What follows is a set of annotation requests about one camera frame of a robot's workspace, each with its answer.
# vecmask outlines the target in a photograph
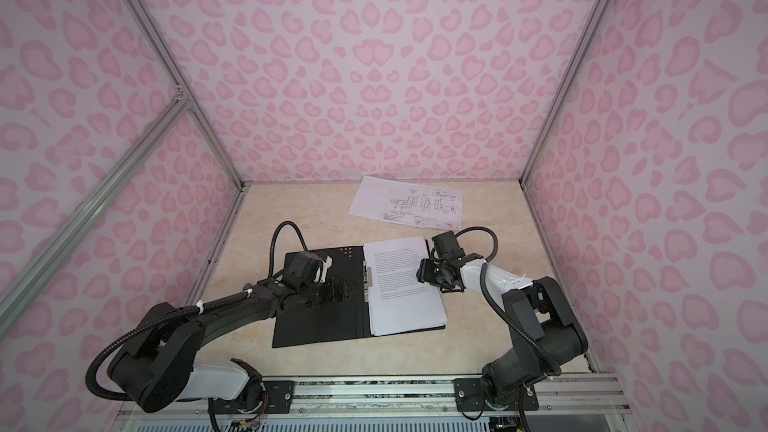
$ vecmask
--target marble tabletop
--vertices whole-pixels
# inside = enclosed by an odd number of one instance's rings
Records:
[[[489,227],[498,236],[494,264],[532,278],[552,275],[532,216],[516,182],[431,182],[430,186],[464,191],[462,226]],[[232,294],[266,276],[275,227],[294,221],[310,249],[362,245],[364,242],[442,231],[413,228],[349,216],[358,184],[253,185],[210,279],[205,301]],[[491,241],[482,232],[460,238],[466,253],[487,255]],[[287,252],[301,250],[296,234],[284,228],[276,246],[279,270]],[[245,360],[264,375],[476,374],[512,346],[505,323],[474,291],[444,294],[448,325],[387,337],[325,342],[272,349],[274,319],[255,322],[205,345],[198,359]],[[563,372],[588,372],[576,358]]]

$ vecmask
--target technical drawing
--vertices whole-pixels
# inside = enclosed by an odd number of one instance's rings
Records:
[[[444,210],[447,212],[454,212],[456,210],[456,203],[453,200],[445,200],[444,198],[438,198],[435,200],[435,210]]]
[[[390,198],[389,199],[389,201],[394,206],[415,206],[417,200],[418,200],[417,197],[414,197],[414,196],[409,196],[408,199],[406,199],[406,200],[402,200],[401,198]]]
[[[461,207],[460,191],[393,184],[382,220],[417,227],[460,229]]]

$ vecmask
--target black mounting plate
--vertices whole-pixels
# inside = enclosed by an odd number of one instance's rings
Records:
[[[453,379],[453,397],[459,412],[479,412],[485,409],[485,397],[480,379]]]
[[[288,414],[293,402],[293,380],[264,380],[262,382],[266,395],[270,398],[266,406],[266,414]],[[239,414],[234,400],[214,399],[216,415]]]
[[[523,394],[523,410],[538,410],[538,398],[536,397],[536,389],[533,386],[529,387],[532,396]],[[483,391],[480,386],[480,379],[454,379],[453,380],[453,397],[456,399],[456,409],[459,412],[479,412],[485,410],[492,413],[485,402]]]
[[[266,406],[268,414],[288,414],[293,402],[293,380],[264,380],[266,395],[270,402]]]

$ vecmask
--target black cable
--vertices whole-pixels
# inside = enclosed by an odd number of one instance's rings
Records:
[[[226,307],[244,300],[247,296],[247,293],[241,292],[236,295],[219,298],[215,301],[203,304],[203,309],[214,310],[217,308]],[[93,395],[102,399],[120,401],[132,400],[128,394],[115,392],[113,390],[101,387],[98,380],[96,379],[96,372],[98,372],[98,369],[101,367],[102,363],[107,360],[107,358],[112,355],[113,352],[118,350],[120,346],[132,338],[142,334],[143,332],[146,332],[166,322],[197,315],[199,312],[200,310],[195,306],[182,308],[177,311],[170,312],[169,314],[163,315],[162,317],[158,317],[155,320],[147,322],[146,324],[140,324],[134,330],[126,332],[120,336],[118,340],[112,342],[104,350],[102,350],[99,355],[97,355],[96,358],[91,362],[91,365],[89,365],[88,369],[85,371],[85,386],[88,388],[88,390],[91,391]]]
[[[458,408],[461,408],[461,407],[462,407],[462,405],[463,405],[463,404],[464,404],[464,403],[465,403],[467,400],[469,400],[469,399],[471,399],[471,398],[474,398],[474,397],[477,397],[477,395],[471,395],[471,396],[467,397],[466,399],[462,400],[462,402],[461,402],[461,403],[458,405]],[[466,415],[466,414],[464,413],[464,410],[460,410],[460,411],[459,411],[459,412],[461,412],[461,413],[462,413],[462,415],[464,416],[464,418],[466,418],[466,420],[471,420],[472,422],[474,422],[475,420],[477,420],[477,419],[479,419],[479,418],[481,418],[481,417],[482,417],[482,415],[483,415],[483,412],[485,412],[485,398],[483,398],[483,397],[480,397],[480,399],[482,400],[482,402],[481,402],[481,405],[480,405],[480,414],[478,414],[478,415],[477,415],[477,417],[469,417],[468,415]]]
[[[520,425],[523,426],[524,432],[531,432],[531,427],[528,426],[528,419],[525,417],[525,409],[523,407],[523,394],[525,394],[525,386],[521,385],[518,389],[518,418],[520,419]]]
[[[547,363],[547,365],[552,370],[553,375],[560,375],[562,371],[560,370],[560,364],[554,358],[542,348],[541,345],[538,344],[536,339],[528,335],[527,332],[525,332],[518,324],[517,322],[513,321],[511,317],[509,317],[506,312],[496,303],[496,301],[491,297],[491,293],[488,291],[488,284],[485,283],[486,275],[488,273],[488,263],[484,262],[482,267],[480,268],[480,290],[482,291],[483,297],[485,297],[485,301],[488,303],[488,305],[491,306],[494,312],[496,312],[496,315],[502,318],[504,322],[512,329],[517,335],[520,336],[524,341],[528,342],[528,344],[533,348],[533,350],[538,354],[539,357],[541,357],[544,362]]]
[[[498,238],[496,237],[496,234],[494,233],[493,230],[491,230],[488,227],[479,227],[479,226],[477,226],[477,227],[467,227],[464,230],[461,230],[461,231],[457,232],[456,233],[456,237],[459,237],[462,234],[466,234],[466,232],[471,232],[473,230],[481,230],[481,231],[487,232],[488,234],[491,235],[491,238],[493,239],[493,252],[491,252],[491,254],[485,258],[486,261],[490,262],[496,256],[496,252],[498,252]],[[434,262],[443,262],[443,260],[444,260],[442,257],[438,257],[435,254],[435,248],[434,247],[432,247],[432,250],[429,251],[429,257]]]
[[[208,418],[210,419],[210,428],[214,432],[221,432],[219,424],[216,422],[216,414],[214,414],[214,399],[208,397]]]
[[[467,232],[472,232],[473,230],[482,230],[483,232],[487,232],[491,235],[491,238],[493,239],[493,252],[489,256],[485,258],[486,262],[490,262],[493,260],[493,258],[496,256],[496,252],[498,252],[498,237],[496,237],[496,234],[493,230],[491,230],[488,227],[467,227],[464,230],[460,231],[458,234],[456,234],[456,237],[460,237],[463,234],[466,234]]]
[[[299,236],[299,240],[301,241],[301,246],[304,249],[304,252],[308,250],[306,248],[306,243],[304,242],[304,237],[301,235],[301,230],[299,230],[299,226],[290,220],[282,222],[279,226],[277,226],[275,233],[272,235],[272,243],[270,244],[270,271],[266,274],[267,277],[272,277],[272,274],[275,271],[275,244],[277,244],[277,235],[280,234],[280,230],[285,226],[293,227],[293,230],[296,231],[296,235]]]

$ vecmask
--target paper sheet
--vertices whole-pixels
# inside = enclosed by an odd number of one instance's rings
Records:
[[[362,246],[371,268],[368,289],[371,333],[398,334],[445,325],[446,310],[437,287],[416,280],[427,258],[424,237],[397,238]]]
[[[462,191],[363,177],[349,214],[423,228],[462,228]]]

